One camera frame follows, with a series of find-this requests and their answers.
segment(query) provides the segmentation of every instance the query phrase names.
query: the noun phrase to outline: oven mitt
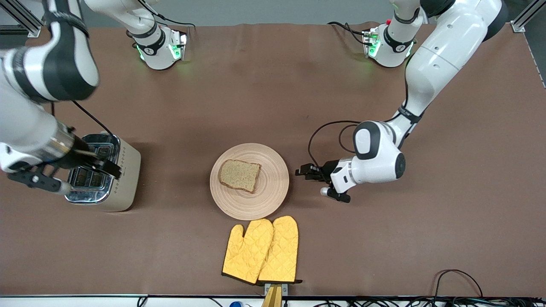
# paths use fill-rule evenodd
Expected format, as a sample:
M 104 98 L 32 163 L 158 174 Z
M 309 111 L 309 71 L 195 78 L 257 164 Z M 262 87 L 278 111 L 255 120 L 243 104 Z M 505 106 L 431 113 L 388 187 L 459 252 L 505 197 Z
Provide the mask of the oven mitt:
M 235 225 L 229 235 L 222 275 L 254 285 L 273 240 L 273 225 L 266 219 L 251 221 L 243 232 L 242 225 Z
M 273 222 L 273 242 L 258 277 L 260 284 L 295 284 L 298 259 L 298 224 L 291 216 Z

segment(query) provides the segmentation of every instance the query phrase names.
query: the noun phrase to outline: bread crust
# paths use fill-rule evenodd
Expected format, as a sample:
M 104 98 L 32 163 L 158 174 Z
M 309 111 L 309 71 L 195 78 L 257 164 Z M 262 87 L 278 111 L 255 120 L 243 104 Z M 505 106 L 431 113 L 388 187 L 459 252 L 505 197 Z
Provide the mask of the bread crust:
M 222 178 L 220 177 L 220 174 L 222 173 L 222 168 L 224 167 L 224 164 L 228 161 L 239 161 L 239 162 L 243 162 L 243 163 L 248 163 L 248 164 L 254 164 L 254 165 L 257 165 L 258 166 L 258 171 L 256 172 L 256 178 L 254 178 L 254 186 L 253 186 L 253 189 L 252 191 L 249 191 L 245 188 L 241 188 L 241 187 L 233 187 L 233 186 L 230 186 L 229 184 L 225 183 L 222 181 Z M 243 191 L 246 191 L 250 194 L 254 194 L 254 192 L 256 191 L 256 183 L 258 183 L 258 175 L 260 174 L 260 171 L 262 170 L 262 165 L 259 164 L 259 163 L 252 163 L 252 162 L 246 162 L 246 161 L 243 161 L 243 160 L 237 160 L 237 159 L 227 159 L 224 161 L 224 163 L 222 163 L 222 165 L 220 166 L 220 171 L 218 172 L 218 180 L 220 181 L 220 183 L 224 186 L 227 186 L 229 188 L 232 188 L 234 190 L 243 190 Z

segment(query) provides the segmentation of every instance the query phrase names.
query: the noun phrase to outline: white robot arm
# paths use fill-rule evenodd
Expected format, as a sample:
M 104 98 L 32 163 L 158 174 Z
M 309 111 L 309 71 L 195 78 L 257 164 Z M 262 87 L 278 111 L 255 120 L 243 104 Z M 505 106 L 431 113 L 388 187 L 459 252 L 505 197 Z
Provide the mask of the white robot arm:
M 82 166 L 115 178 L 121 173 L 39 104 L 86 99 L 99 84 L 79 1 L 47 0 L 44 10 L 51 40 L 0 59 L 0 167 L 12 180 L 66 194 L 70 186 L 54 173 L 44 175 L 46 165 Z
M 187 36 L 160 26 L 150 4 L 158 0 L 85 0 L 89 8 L 124 25 L 136 42 L 140 57 L 152 69 L 167 69 L 182 59 Z
M 306 179 L 329 184 L 329 187 L 321 189 L 324 196 L 349 202 L 351 198 L 346 192 L 357 184 L 400 178 L 406 167 L 406 160 L 400 151 L 404 140 L 429 104 L 472 57 L 479 45 L 496 34 L 507 19 L 502 0 L 428 0 L 420 3 L 409 0 L 407 3 L 411 5 L 405 9 L 407 16 L 414 10 L 414 16 L 417 16 L 419 5 L 428 9 L 429 16 L 441 15 L 437 19 L 436 29 L 407 62 L 406 100 L 390 120 L 365 121 L 357 125 L 353 133 L 354 157 L 329 161 L 321 168 L 306 164 L 296 171 L 296 175 L 306 175 Z M 385 35 L 390 33 L 389 29 L 394 24 L 395 20 L 384 28 Z M 407 27 L 413 33 L 410 36 L 414 35 L 415 26 L 408 23 Z M 388 60 L 396 59 L 396 56 L 392 52 L 385 53 Z

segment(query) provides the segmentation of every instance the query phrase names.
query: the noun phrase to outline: slice of bread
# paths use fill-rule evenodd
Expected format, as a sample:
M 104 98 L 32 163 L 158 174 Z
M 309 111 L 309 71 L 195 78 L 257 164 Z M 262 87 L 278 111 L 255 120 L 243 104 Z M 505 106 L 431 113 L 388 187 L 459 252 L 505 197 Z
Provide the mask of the slice of bread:
M 224 186 L 254 193 L 261 167 L 258 163 L 226 160 L 220 167 L 218 177 Z

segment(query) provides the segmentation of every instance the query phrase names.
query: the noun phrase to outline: quilted fabric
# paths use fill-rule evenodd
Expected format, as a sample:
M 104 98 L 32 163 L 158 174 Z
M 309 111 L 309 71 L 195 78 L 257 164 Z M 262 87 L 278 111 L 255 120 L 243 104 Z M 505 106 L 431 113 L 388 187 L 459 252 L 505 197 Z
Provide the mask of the quilted fabric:
M 273 225 L 266 219 L 251 221 L 244 237 L 243 232 L 242 225 L 235 225 L 229 235 L 222 275 L 255 284 L 273 240 Z
M 258 280 L 294 282 L 298 258 L 298 224 L 291 216 L 283 216 L 273 222 L 273 228 L 273 242 Z

